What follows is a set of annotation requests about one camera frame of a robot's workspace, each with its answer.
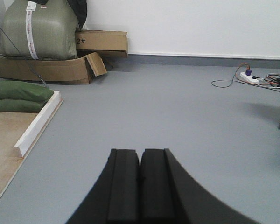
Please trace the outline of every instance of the power strip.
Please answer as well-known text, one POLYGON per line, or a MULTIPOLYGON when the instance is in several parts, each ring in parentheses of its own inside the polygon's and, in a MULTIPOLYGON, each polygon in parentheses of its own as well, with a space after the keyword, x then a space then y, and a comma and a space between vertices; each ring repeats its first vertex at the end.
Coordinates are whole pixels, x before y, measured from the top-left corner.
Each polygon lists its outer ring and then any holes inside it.
POLYGON ((259 80, 258 80, 258 79, 254 79, 254 78, 252 78, 252 76, 248 76, 248 75, 246 75, 244 72, 241 72, 241 73, 239 74, 239 76, 241 77, 241 79, 242 79, 243 81, 249 82, 249 83, 251 83, 251 84, 258 84, 258 83, 259 83, 259 80))

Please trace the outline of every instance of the wooden platform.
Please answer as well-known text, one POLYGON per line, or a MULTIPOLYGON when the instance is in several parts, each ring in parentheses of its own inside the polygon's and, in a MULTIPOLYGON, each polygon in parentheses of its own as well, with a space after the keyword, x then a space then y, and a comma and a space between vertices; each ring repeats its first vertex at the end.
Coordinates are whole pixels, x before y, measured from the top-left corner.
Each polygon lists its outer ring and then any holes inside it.
POLYGON ((54 91, 39 113, 0 113, 0 198, 61 103, 54 91))

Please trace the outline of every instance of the black object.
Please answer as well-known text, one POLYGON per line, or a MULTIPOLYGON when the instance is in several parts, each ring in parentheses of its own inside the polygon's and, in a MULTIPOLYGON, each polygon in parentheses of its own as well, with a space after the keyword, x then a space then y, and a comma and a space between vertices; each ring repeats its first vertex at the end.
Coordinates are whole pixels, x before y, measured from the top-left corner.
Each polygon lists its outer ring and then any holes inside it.
MULTIPOLYGON (((28 0, 41 5, 45 5, 49 0, 28 0)), ((87 0, 67 0, 70 7, 73 9, 80 28, 85 24, 87 18, 87 0)))
POLYGON ((66 224, 136 224, 138 172, 134 150, 112 149, 97 182, 66 224))
POLYGON ((227 206, 197 183, 165 149, 177 223, 259 224, 227 206))
POLYGON ((49 0, 28 0, 28 1, 33 1, 38 4, 45 5, 49 0))
POLYGON ((169 149, 112 149, 66 224, 260 224, 197 183, 169 149))
POLYGON ((175 224, 164 150, 145 150, 141 159, 140 175, 141 223, 175 224))

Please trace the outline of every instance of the electrical cable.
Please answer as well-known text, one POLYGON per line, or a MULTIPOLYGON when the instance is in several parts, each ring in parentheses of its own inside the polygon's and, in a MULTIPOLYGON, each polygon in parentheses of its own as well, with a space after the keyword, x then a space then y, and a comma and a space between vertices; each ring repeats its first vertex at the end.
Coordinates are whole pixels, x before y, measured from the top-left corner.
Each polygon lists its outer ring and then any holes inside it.
MULTIPOLYGON (((260 84, 249 83, 249 82, 246 82, 246 81, 244 81, 244 80, 239 79, 238 76, 237 76, 237 72, 238 72, 238 70, 239 70, 240 68, 242 68, 242 67, 244 67, 244 66, 247 66, 247 70, 250 70, 250 65, 249 65, 248 63, 241 63, 241 64, 239 65, 239 67, 237 68, 237 70, 235 71, 235 73, 234 73, 234 75, 233 75, 233 77, 232 77, 232 80, 214 80, 214 81, 211 82, 211 85, 213 85, 213 86, 215 86, 215 87, 217 87, 217 88, 228 88, 228 87, 230 87, 234 82, 236 82, 236 83, 240 83, 240 84, 252 85, 252 86, 255 86, 255 87, 259 87, 259 88, 269 89, 269 90, 273 90, 273 91, 280 92, 279 90, 277 90, 277 89, 280 89, 280 86, 277 86, 277 87, 275 87, 275 86, 267 87, 267 86, 263 86, 263 85, 260 85, 260 84), (215 82, 230 82, 230 84, 227 85, 227 86, 219 86, 219 85, 215 85, 215 84, 214 84, 215 82)), ((271 73, 271 74, 268 74, 268 77, 271 78, 271 82, 274 82, 273 84, 280 84, 280 79, 278 79, 278 78, 274 79, 274 78, 272 78, 271 76, 279 76, 279 77, 280 77, 279 74, 271 73)))
MULTIPOLYGON (((12 40, 8 37, 8 35, 4 32, 4 30, 1 28, 1 26, 0 26, 0 30, 2 31, 2 33, 4 34, 4 36, 6 36, 6 38, 11 42, 11 44, 14 46, 14 48, 18 51, 18 53, 20 54, 20 55, 22 55, 22 53, 20 52, 20 50, 15 46, 15 44, 12 42, 12 40)), ((26 59, 26 58, 23 58, 24 59, 24 61, 26 62, 26 64, 28 65, 28 67, 30 68, 30 70, 32 71, 32 73, 34 74, 34 75, 36 75, 38 78, 39 78, 39 80, 42 82, 42 84, 46 87, 46 88, 48 88, 49 89, 49 87, 48 87, 48 85, 46 84, 46 82, 43 80, 43 78, 41 77, 41 75, 39 75, 36 71, 35 71, 35 69, 33 68, 33 66, 28 62, 28 60, 26 59)))
POLYGON ((234 82, 237 82, 237 81, 234 80, 234 78, 236 77, 238 70, 239 70, 240 68, 244 67, 244 66, 247 66, 247 69, 250 69, 250 65, 249 65, 249 64, 247 64, 247 63, 241 63, 241 64, 239 65, 239 67, 237 68, 237 70, 235 71, 235 73, 234 73, 234 75, 233 75, 233 77, 232 77, 232 80, 215 80, 215 81, 212 81, 211 84, 212 84, 213 86, 217 87, 217 88, 228 88, 228 87, 230 87, 234 82), (216 83, 216 82, 231 82, 231 83, 230 83, 229 85, 227 85, 227 86, 219 86, 219 85, 215 85, 215 84, 214 84, 214 83, 216 83))

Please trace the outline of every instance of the green sandbag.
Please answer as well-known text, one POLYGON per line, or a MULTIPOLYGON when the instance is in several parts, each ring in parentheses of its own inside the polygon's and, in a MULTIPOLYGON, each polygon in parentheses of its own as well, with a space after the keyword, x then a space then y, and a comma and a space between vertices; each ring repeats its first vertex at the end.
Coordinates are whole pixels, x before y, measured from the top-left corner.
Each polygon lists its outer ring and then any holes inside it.
MULTIPOLYGON (((8 57, 31 58, 26 34, 27 0, 15 0, 4 15, 0 54, 8 57)), ((50 0, 46 6, 37 4, 32 12, 32 35, 35 52, 40 60, 77 58, 75 31, 77 17, 67 0, 50 0)))
POLYGON ((0 99, 0 112, 40 112, 47 103, 24 99, 0 99))
POLYGON ((0 81, 0 98, 17 98, 29 101, 44 101, 54 91, 40 85, 22 81, 0 81))

